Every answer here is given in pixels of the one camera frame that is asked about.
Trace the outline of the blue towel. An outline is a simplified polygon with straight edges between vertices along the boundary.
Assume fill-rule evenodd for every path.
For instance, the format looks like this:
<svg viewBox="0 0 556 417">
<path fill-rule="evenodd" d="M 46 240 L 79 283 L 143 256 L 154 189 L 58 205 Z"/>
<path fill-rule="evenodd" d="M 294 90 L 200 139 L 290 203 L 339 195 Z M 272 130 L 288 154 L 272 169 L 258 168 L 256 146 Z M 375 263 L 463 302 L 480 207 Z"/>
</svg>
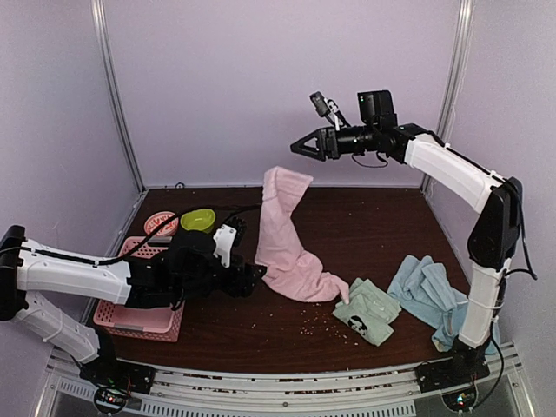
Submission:
<svg viewBox="0 0 556 417">
<path fill-rule="evenodd" d="M 434 329 L 431 340 L 447 353 L 459 335 L 467 313 L 467 296 L 453 288 L 443 264 L 429 255 L 405 257 L 387 293 L 409 314 Z"/>
</svg>

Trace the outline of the pink towel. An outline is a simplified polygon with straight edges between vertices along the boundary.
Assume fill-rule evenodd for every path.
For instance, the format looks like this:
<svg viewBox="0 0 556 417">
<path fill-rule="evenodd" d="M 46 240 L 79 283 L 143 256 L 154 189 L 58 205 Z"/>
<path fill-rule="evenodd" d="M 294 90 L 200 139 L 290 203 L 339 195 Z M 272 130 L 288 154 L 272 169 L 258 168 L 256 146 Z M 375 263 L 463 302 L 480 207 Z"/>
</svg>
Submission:
<svg viewBox="0 0 556 417">
<path fill-rule="evenodd" d="M 283 167 L 265 172 L 255 262 L 267 268 L 264 282 L 293 301 L 317 303 L 339 297 L 350 302 L 349 285 L 326 272 L 321 260 L 307 251 L 292 214 L 313 177 Z"/>
</svg>

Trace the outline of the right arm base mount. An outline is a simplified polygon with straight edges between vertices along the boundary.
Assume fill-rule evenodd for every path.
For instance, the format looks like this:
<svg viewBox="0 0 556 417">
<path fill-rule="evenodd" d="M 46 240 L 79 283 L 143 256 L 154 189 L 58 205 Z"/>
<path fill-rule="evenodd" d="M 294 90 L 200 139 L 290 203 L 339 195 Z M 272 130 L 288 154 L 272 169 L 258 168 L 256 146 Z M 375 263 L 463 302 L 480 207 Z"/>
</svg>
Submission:
<svg viewBox="0 0 556 417">
<path fill-rule="evenodd" d="M 486 363 L 460 369 L 453 359 L 445 361 L 424 361 L 415 370 L 420 391 L 431 393 L 438 391 L 443 404 L 452 412 L 470 412 L 479 402 L 476 383 L 490 375 Z"/>
</svg>

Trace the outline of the green towel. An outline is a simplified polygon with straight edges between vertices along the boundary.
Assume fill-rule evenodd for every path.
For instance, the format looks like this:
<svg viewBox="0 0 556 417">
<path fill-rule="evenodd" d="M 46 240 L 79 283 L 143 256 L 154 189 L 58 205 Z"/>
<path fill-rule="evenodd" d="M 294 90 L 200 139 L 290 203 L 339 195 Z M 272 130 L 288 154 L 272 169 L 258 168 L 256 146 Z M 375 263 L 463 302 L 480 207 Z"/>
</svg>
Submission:
<svg viewBox="0 0 556 417">
<path fill-rule="evenodd" d="M 393 333 L 391 323 L 401 312 L 400 303 L 369 279 L 356 278 L 349 289 L 349 303 L 339 301 L 333 316 L 366 342 L 379 347 Z"/>
</svg>

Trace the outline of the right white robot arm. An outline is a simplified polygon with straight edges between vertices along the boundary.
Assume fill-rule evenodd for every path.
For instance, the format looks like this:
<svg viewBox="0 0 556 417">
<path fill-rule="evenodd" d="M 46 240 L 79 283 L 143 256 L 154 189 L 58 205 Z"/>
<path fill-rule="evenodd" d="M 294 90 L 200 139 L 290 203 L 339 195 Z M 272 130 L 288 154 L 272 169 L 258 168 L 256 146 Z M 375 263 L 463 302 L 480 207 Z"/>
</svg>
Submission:
<svg viewBox="0 0 556 417">
<path fill-rule="evenodd" d="M 445 367 L 453 383 L 465 382 L 485 362 L 494 341 L 494 323 L 506 295 L 506 280 L 522 235 L 522 185 L 480 166 L 434 133 L 415 123 L 399 122 L 387 90 L 360 92 L 360 124 L 351 124 L 336 102 L 320 91 L 309 97 L 317 115 L 328 122 L 293 142 L 293 153 L 317 161 L 374 152 L 431 177 L 473 211 L 467 256 L 472 277 L 469 306 Z"/>
</svg>

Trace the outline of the aluminium frame post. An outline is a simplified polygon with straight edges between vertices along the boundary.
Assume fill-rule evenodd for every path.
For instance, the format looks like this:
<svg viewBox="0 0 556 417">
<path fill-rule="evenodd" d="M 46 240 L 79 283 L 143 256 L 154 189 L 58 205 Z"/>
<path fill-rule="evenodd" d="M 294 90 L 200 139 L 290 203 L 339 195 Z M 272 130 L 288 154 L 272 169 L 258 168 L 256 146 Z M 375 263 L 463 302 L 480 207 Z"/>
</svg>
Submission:
<svg viewBox="0 0 556 417">
<path fill-rule="evenodd" d="M 129 129 L 122 105 L 122 98 L 118 88 L 116 69 L 110 47 L 105 2 L 102 0 L 92 0 L 90 5 L 96 39 L 101 52 L 104 75 L 108 86 L 109 103 L 116 124 L 118 139 L 122 145 L 124 159 L 129 168 L 136 191 L 141 194 L 146 190 L 146 187 L 142 179 L 142 174 L 136 158 L 136 152 L 134 151 L 129 135 Z"/>
<path fill-rule="evenodd" d="M 472 32 L 473 8 L 473 0 L 460 1 L 459 16 L 453 42 L 452 58 L 447 74 L 447 84 L 440 107 L 439 119 L 436 126 L 436 134 L 444 142 L 446 142 L 449 137 L 451 119 L 454 115 L 455 103 L 464 77 Z"/>
</svg>

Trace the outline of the right aluminium frame post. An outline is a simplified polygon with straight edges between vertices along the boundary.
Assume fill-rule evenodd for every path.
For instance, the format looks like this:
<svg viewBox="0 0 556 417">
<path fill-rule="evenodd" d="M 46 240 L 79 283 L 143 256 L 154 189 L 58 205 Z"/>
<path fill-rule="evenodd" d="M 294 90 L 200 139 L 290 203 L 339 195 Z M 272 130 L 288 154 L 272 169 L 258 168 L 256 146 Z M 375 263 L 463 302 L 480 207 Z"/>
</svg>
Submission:
<svg viewBox="0 0 556 417">
<path fill-rule="evenodd" d="M 436 134 L 444 142 L 446 142 L 449 137 L 451 119 L 454 115 L 455 103 L 464 77 L 472 32 L 473 8 L 473 0 L 460 1 L 459 16 L 453 42 L 452 58 L 447 74 L 447 84 L 440 107 L 439 119 L 436 126 Z"/>
</svg>

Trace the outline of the left aluminium frame post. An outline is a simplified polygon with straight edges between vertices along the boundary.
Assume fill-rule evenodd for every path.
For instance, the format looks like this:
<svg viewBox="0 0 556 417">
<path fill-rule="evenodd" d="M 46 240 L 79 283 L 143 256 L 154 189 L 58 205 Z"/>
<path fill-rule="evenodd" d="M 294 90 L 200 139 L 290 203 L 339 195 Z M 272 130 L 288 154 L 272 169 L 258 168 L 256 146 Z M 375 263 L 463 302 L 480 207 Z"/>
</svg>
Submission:
<svg viewBox="0 0 556 417">
<path fill-rule="evenodd" d="M 90 5 L 96 39 L 101 52 L 104 75 L 108 86 L 109 103 L 116 124 L 118 139 L 122 145 L 124 159 L 129 168 L 136 191 L 141 194 L 146 190 L 146 187 L 142 179 L 142 174 L 136 158 L 136 152 L 134 151 L 129 135 L 129 129 L 122 105 L 122 98 L 118 88 L 116 69 L 110 47 L 105 2 L 102 0 L 92 0 Z"/>
</svg>

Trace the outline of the aluminium front rail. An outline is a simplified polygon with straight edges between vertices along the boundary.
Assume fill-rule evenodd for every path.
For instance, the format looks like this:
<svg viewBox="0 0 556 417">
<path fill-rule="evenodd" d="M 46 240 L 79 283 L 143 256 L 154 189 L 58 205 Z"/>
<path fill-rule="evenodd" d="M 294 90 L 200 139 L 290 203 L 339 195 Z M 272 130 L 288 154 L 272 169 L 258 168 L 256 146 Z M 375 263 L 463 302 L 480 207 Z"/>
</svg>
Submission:
<svg viewBox="0 0 556 417">
<path fill-rule="evenodd" d="M 321 374 L 231 374 L 154 366 L 149 394 L 133 394 L 123 411 L 142 416 L 539 416 L 513 343 L 502 345 L 504 373 L 469 414 L 452 412 L 448 392 L 425 393 L 411 363 Z M 70 357 L 54 348 L 31 416 L 55 415 L 62 394 L 93 400 Z"/>
</svg>

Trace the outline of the red patterned bowl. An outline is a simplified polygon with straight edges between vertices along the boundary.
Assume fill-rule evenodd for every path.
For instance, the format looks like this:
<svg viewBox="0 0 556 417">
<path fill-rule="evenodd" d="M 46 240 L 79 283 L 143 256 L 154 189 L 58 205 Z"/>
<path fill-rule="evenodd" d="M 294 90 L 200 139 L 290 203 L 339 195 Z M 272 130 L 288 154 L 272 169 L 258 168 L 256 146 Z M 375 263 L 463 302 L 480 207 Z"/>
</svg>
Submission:
<svg viewBox="0 0 556 417">
<path fill-rule="evenodd" d="M 174 212 L 159 211 L 145 221 L 143 229 L 146 235 L 150 235 L 156 229 L 156 237 L 169 237 L 177 232 L 178 223 Z"/>
</svg>

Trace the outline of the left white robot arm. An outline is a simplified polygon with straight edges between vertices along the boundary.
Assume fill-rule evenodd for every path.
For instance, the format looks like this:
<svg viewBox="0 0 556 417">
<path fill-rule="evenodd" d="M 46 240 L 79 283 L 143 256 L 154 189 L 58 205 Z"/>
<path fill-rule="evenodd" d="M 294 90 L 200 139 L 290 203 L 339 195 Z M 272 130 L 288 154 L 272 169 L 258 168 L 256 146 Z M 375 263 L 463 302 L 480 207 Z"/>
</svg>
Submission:
<svg viewBox="0 0 556 417">
<path fill-rule="evenodd" d="M 14 225 L 1 240 L 1 319 L 24 323 L 105 385 L 115 386 L 125 368 L 110 337 L 68 317 L 41 293 L 80 295 L 136 309 L 178 309 L 216 290 L 248 297 L 267 269 L 234 255 L 236 234 L 227 225 L 212 235 L 182 231 L 149 259 L 133 250 L 102 258 L 44 246 Z"/>
</svg>

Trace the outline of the pink plastic basket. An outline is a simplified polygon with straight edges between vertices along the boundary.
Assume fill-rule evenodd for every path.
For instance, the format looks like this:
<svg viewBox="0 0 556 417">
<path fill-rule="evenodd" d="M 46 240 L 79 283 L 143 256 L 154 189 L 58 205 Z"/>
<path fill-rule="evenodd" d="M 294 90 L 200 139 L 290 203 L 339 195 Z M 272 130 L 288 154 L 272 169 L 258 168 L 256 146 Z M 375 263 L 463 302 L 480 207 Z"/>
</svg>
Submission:
<svg viewBox="0 0 556 417">
<path fill-rule="evenodd" d="M 114 336 L 148 341 L 178 341 L 184 306 L 171 308 L 126 308 L 100 300 L 93 322 Z"/>
</svg>

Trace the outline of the green bowl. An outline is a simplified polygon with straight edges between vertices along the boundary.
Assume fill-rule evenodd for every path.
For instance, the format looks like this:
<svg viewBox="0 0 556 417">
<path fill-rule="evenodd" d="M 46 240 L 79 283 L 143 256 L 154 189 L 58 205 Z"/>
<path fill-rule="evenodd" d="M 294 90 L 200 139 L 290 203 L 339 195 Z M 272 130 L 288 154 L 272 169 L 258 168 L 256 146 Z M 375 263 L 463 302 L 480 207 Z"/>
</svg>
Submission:
<svg viewBox="0 0 556 417">
<path fill-rule="evenodd" d="M 216 213 L 210 208 L 199 208 L 183 214 L 180 226 L 187 231 L 201 231 L 209 234 L 214 226 Z"/>
</svg>

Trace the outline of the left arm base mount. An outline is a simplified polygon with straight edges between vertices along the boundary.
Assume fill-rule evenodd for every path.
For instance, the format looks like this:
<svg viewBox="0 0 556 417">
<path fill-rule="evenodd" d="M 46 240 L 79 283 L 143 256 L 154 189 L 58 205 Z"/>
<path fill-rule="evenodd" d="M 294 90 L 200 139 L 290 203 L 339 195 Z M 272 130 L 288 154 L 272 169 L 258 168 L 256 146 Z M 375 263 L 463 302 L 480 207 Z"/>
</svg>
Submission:
<svg viewBox="0 0 556 417">
<path fill-rule="evenodd" d="M 79 376 L 96 387 L 93 404 L 101 414 L 120 413 L 133 394 L 149 394 L 156 370 L 153 367 L 118 361 L 114 367 L 79 364 Z"/>
</svg>

